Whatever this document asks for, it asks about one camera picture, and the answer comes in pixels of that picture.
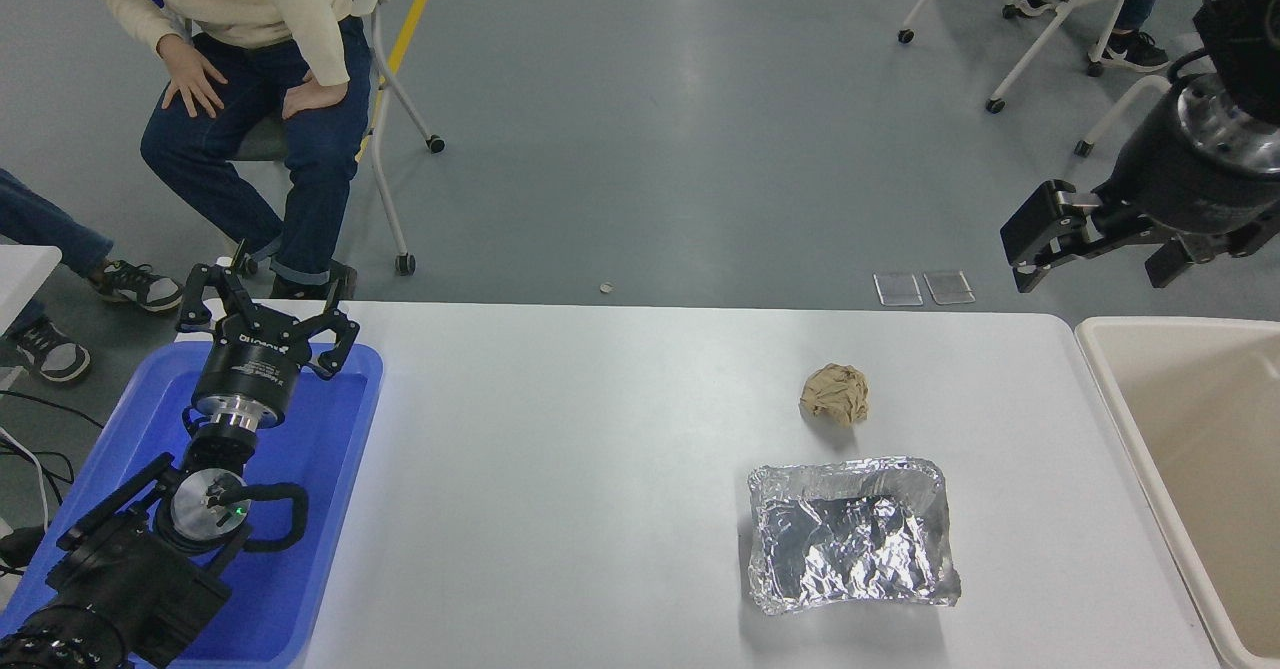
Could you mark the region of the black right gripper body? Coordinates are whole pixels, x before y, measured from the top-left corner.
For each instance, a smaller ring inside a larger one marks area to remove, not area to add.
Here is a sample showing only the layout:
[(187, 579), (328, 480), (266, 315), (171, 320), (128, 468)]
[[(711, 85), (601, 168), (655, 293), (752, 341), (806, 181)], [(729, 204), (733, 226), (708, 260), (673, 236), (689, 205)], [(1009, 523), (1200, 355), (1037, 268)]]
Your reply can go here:
[(1239, 230), (1277, 201), (1277, 127), (1228, 98), (1164, 98), (1096, 192), (1176, 232)]

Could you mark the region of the person's right hand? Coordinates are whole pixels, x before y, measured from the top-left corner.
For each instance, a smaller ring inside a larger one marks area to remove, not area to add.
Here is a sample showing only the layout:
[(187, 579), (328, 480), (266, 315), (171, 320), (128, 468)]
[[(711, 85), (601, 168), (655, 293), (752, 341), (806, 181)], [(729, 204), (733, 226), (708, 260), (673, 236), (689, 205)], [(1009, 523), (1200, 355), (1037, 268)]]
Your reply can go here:
[(169, 82), (160, 98), (159, 107), (165, 110), (179, 101), (187, 116), (218, 118), (224, 109), (219, 98), (218, 84), (227, 84), (227, 78), (198, 49), (188, 43), (180, 35), (164, 35), (156, 45), (156, 52), (163, 60)]

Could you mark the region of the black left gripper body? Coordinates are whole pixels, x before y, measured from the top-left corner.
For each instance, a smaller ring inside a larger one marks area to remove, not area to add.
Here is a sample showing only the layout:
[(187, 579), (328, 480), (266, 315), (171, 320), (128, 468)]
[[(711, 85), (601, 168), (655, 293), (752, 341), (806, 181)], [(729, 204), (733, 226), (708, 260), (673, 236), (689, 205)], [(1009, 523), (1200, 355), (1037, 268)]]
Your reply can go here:
[(212, 417), (215, 405), (246, 397), (270, 417), (287, 413), (307, 362), (297, 319), (285, 313), (229, 313), (214, 327), (214, 344), (192, 395), (200, 413)]

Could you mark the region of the person's left hand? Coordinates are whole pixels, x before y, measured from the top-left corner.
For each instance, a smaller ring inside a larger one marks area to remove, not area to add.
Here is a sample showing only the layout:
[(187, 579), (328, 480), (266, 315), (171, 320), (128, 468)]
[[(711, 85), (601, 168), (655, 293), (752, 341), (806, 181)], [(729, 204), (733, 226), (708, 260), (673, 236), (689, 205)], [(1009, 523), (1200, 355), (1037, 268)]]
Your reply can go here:
[(342, 84), (320, 84), (312, 72), (307, 72), (301, 84), (289, 87), (282, 101), (282, 118), (291, 119), (305, 110), (334, 107), (346, 98), (348, 82)]

